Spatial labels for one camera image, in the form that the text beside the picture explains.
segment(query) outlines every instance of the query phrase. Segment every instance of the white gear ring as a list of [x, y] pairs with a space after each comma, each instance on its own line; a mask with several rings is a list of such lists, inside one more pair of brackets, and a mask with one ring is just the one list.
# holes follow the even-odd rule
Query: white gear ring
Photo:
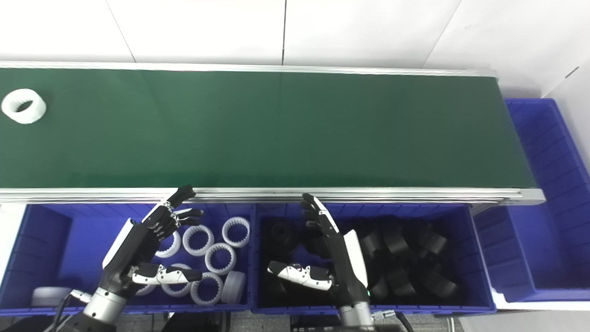
[[[217, 283], [217, 294], [215, 294], [215, 297], [213, 297], [213, 299], [211, 299], [209, 301], [203, 301], [199, 297], [199, 285], [201, 284], [201, 281], [203, 281], [205, 279], [213, 279]], [[221, 278], [215, 273], [205, 272], [205, 273], [203, 273], [203, 277], [202, 277], [201, 281], [195, 281], [191, 285], [192, 300], [195, 301], [195, 303], [198, 305], [212, 305], [212, 304], [216, 304], [217, 302], [219, 302], [219, 300], [221, 299], [221, 292], [223, 290], [223, 281], [221, 281]]]
[[[227, 235], [227, 232], [230, 230], [230, 228], [235, 225], [242, 225], [246, 227], [246, 237], [243, 240], [237, 242], [230, 240], [230, 238]], [[248, 220], [242, 217], [229, 218], [224, 223], [223, 228], [221, 229], [221, 235], [223, 236], [223, 240], [226, 241], [230, 246], [234, 248], [244, 247], [248, 244], [248, 241], [250, 240], [250, 223], [248, 222]]]
[[[19, 112], [19, 108], [28, 102], [31, 102], [31, 104]], [[45, 114], [47, 105], [37, 92], [31, 89], [18, 89], [4, 97], [0, 108], [12, 120], [27, 125], [41, 119]]]
[[[222, 269], [214, 268], [213, 264], [211, 263], [211, 258], [213, 258], [213, 253], [215, 253], [218, 250], [225, 250], [230, 253], [230, 262], [228, 263], [228, 265], [226, 267], [224, 267]], [[227, 243], [216, 243], [216, 244], [212, 245], [207, 250], [207, 253], [205, 254], [205, 265], [207, 266], [209, 271], [211, 271], [217, 275], [228, 274], [231, 270], [233, 270], [235, 268], [235, 263], [236, 263], [236, 257], [235, 257], [234, 248], [232, 248]]]
[[[191, 248], [190, 244], [191, 237], [196, 232], [205, 232], [207, 234], [207, 243], [205, 244], [205, 246], [199, 249]], [[189, 229], [187, 229], [185, 233], [182, 235], [182, 245], [184, 246], [186, 251], [193, 256], [203, 256], [207, 253], [207, 250], [209, 250], [213, 243], [215, 243], [215, 237], [213, 236], [213, 232], [207, 226], [204, 225], [192, 226]]]
[[156, 285], [145, 285], [145, 286], [141, 287], [141, 289], [138, 290], [137, 293], [135, 293], [135, 296], [138, 296], [138, 297], [145, 296], [147, 294], [150, 294], [155, 288], [156, 288]]
[[[183, 269], [187, 269], [187, 270], [191, 269], [190, 266], [188, 266], [187, 264], [182, 264], [182, 263], [172, 264], [171, 266], [174, 266], [175, 268], [183, 268]], [[179, 291], [174, 291], [170, 287], [170, 285], [163, 284], [162, 290], [164, 291], [164, 293], [166, 293], [172, 297], [183, 297], [191, 292], [191, 283], [189, 282], [189, 283], [185, 284], [184, 288], [182, 288]]]
[[170, 246], [170, 248], [162, 251], [156, 251], [156, 257], [170, 258], [178, 252], [178, 250], [181, 248], [181, 235], [178, 232], [174, 231], [174, 234], [172, 234], [172, 236], [174, 237], [174, 240], [172, 241], [172, 245]]

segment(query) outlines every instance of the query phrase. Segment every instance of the robotic arm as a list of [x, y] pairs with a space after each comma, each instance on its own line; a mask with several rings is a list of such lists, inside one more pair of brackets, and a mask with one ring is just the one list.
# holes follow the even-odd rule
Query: robotic arm
[[303, 194], [301, 206], [308, 220], [306, 227], [323, 233], [334, 273], [330, 275], [327, 269], [314, 266], [302, 268], [298, 264], [276, 261], [270, 262], [268, 272], [305, 287], [329, 291], [336, 300], [343, 326], [373, 326], [365, 261], [356, 232], [351, 230], [342, 235], [330, 212], [313, 195]]
[[177, 189], [163, 199], [142, 220], [129, 219], [103, 261], [98, 288], [82, 313], [71, 317], [61, 331], [107, 332], [115, 330], [115, 321], [135, 293], [144, 284], [183, 284], [201, 280], [198, 270], [166, 268], [152, 264], [160, 241], [182, 225], [198, 225], [203, 211], [174, 211], [183, 201], [195, 196], [192, 187]]

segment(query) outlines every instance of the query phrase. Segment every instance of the black glove hand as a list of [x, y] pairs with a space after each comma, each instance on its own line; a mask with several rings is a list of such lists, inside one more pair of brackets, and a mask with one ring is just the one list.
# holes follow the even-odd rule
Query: black glove hand
[[183, 225], [199, 225], [198, 217], [203, 215], [202, 210], [184, 209], [174, 211], [182, 202], [195, 197], [192, 186], [185, 185], [177, 189], [170, 197], [163, 199], [143, 219], [143, 224], [151, 229], [158, 237], [158, 241], [172, 235], [178, 227]]

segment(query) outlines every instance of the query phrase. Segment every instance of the white cylindrical part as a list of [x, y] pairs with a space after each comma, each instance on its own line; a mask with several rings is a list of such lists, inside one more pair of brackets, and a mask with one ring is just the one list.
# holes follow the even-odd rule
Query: white cylindrical part
[[156, 285], [145, 285], [145, 286], [141, 287], [141, 289], [138, 290], [137, 293], [135, 293], [135, 296], [138, 296], [138, 297], [145, 296], [147, 294], [150, 294], [155, 288], [156, 288]]
[[[19, 112], [19, 108], [28, 102], [31, 104]], [[2, 100], [2, 112], [12, 120], [24, 125], [41, 119], [46, 108], [41, 96], [31, 89], [14, 90]]]
[[[217, 293], [215, 294], [213, 299], [211, 299], [209, 301], [204, 301], [199, 297], [199, 286], [201, 285], [201, 282], [205, 279], [213, 279], [217, 283]], [[191, 285], [192, 300], [195, 301], [195, 303], [198, 305], [216, 304], [217, 302], [219, 302], [221, 300], [221, 291], [223, 290], [223, 287], [224, 287], [223, 281], [221, 280], [221, 278], [217, 274], [211, 273], [211, 272], [205, 272], [205, 273], [203, 273], [203, 278], [201, 279], [201, 281], [195, 281]]]
[[[230, 262], [228, 263], [228, 265], [226, 267], [224, 267], [222, 269], [215, 268], [213, 266], [213, 264], [211, 263], [211, 259], [213, 258], [213, 254], [218, 250], [226, 250], [227, 252], [230, 253]], [[236, 261], [237, 261], [237, 259], [235, 257], [234, 248], [232, 248], [227, 243], [216, 243], [216, 244], [212, 245], [211, 248], [209, 248], [209, 250], [207, 250], [207, 253], [205, 254], [205, 265], [207, 266], [209, 271], [211, 271], [217, 275], [226, 275], [227, 273], [229, 273], [231, 270], [234, 269]]]
[[172, 236], [174, 237], [174, 240], [172, 241], [170, 248], [162, 251], [156, 251], [156, 257], [170, 258], [178, 252], [178, 250], [181, 248], [181, 235], [178, 232], [174, 232]]
[[[201, 248], [193, 249], [191, 248], [190, 241], [191, 237], [196, 232], [205, 232], [205, 234], [207, 234], [207, 243]], [[213, 236], [213, 232], [205, 225], [192, 226], [189, 229], [187, 229], [185, 233], [182, 235], [182, 245], [184, 246], [186, 251], [193, 256], [203, 256], [207, 253], [207, 250], [213, 245], [213, 243], [215, 243], [215, 237]]]
[[[246, 237], [239, 241], [231, 240], [227, 234], [230, 228], [232, 228], [235, 225], [242, 225], [246, 227]], [[229, 218], [224, 223], [223, 228], [221, 229], [221, 236], [223, 236], [224, 241], [226, 241], [230, 246], [234, 248], [244, 247], [248, 244], [248, 241], [250, 240], [250, 223], [248, 222], [248, 220], [242, 217]]]
[[227, 304], [238, 304], [244, 293], [246, 285], [246, 274], [238, 271], [230, 271], [225, 279], [221, 302]]
[[33, 290], [32, 307], [57, 307], [72, 291], [67, 287], [37, 287]]

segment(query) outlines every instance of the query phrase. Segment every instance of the white ring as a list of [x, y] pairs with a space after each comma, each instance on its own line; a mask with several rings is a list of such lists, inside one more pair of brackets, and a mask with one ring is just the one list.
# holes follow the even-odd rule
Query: white ring
[[[201, 300], [201, 298], [199, 297], [199, 292], [198, 292], [199, 285], [201, 284], [201, 281], [203, 281], [205, 279], [213, 279], [217, 283], [217, 294], [215, 294], [215, 297], [209, 301]], [[192, 300], [195, 301], [195, 303], [198, 305], [211, 305], [211, 304], [216, 304], [217, 302], [219, 302], [219, 300], [221, 299], [221, 290], [223, 289], [223, 281], [221, 281], [221, 278], [215, 273], [205, 272], [205, 273], [203, 273], [203, 278], [201, 279], [201, 281], [195, 281], [191, 285]]]
[[[183, 269], [187, 269], [190, 270], [191, 267], [188, 266], [187, 264], [182, 264], [182, 263], [176, 263], [176, 264], [172, 264], [171, 266], [174, 266], [175, 268], [183, 268]], [[190, 293], [191, 291], [191, 283], [187, 283], [185, 284], [184, 288], [182, 288], [179, 291], [174, 291], [170, 285], [162, 285], [162, 290], [164, 291], [164, 293], [172, 296], [172, 297], [183, 297], [186, 294]]]
[[170, 258], [178, 252], [178, 249], [181, 248], [181, 235], [178, 234], [178, 232], [174, 232], [172, 236], [174, 237], [174, 240], [172, 241], [170, 248], [163, 251], [156, 251], [156, 257]]
[[[18, 108], [28, 102], [31, 102], [29, 107], [19, 112]], [[45, 102], [37, 92], [31, 89], [18, 89], [4, 97], [1, 107], [4, 114], [8, 115], [9, 118], [23, 125], [27, 125], [41, 119], [43, 114], [45, 114], [47, 105], [45, 105]]]
[[[189, 241], [191, 240], [191, 236], [193, 236], [196, 232], [205, 232], [207, 234], [207, 243], [202, 248], [192, 249]], [[192, 226], [186, 230], [184, 235], [182, 235], [182, 245], [185, 247], [186, 251], [193, 256], [199, 257], [204, 255], [211, 245], [213, 245], [213, 243], [215, 243], [213, 232], [204, 225]]]
[[[227, 232], [234, 225], [242, 225], [242, 226], [246, 227], [246, 237], [243, 240], [238, 241], [238, 242], [234, 242], [234, 241], [230, 240], [229, 237], [227, 236]], [[250, 223], [248, 222], [248, 220], [246, 220], [245, 218], [242, 218], [242, 217], [229, 218], [224, 223], [223, 228], [221, 229], [221, 235], [223, 236], [223, 240], [226, 241], [230, 246], [232, 246], [234, 248], [241, 248], [241, 247], [247, 245], [248, 241], [250, 240]]]
[[156, 285], [145, 285], [145, 286], [141, 287], [141, 289], [138, 290], [137, 293], [135, 293], [135, 296], [138, 296], [138, 297], [145, 296], [147, 294], [150, 294], [155, 288], [156, 288]]
[[225, 279], [223, 291], [221, 292], [221, 302], [227, 304], [238, 304], [244, 293], [246, 285], [246, 274], [238, 271], [231, 271]]
[[[213, 253], [218, 250], [226, 250], [227, 252], [230, 253], [230, 262], [226, 267], [224, 267], [222, 269], [216, 269], [211, 264], [211, 258], [213, 257]], [[233, 270], [235, 268], [235, 262], [236, 262], [236, 258], [235, 258], [234, 248], [230, 247], [230, 245], [228, 245], [227, 243], [216, 243], [216, 244], [212, 245], [209, 248], [209, 250], [207, 250], [207, 253], [205, 254], [205, 265], [207, 266], [209, 271], [211, 271], [217, 275], [228, 274], [231, 270]]]

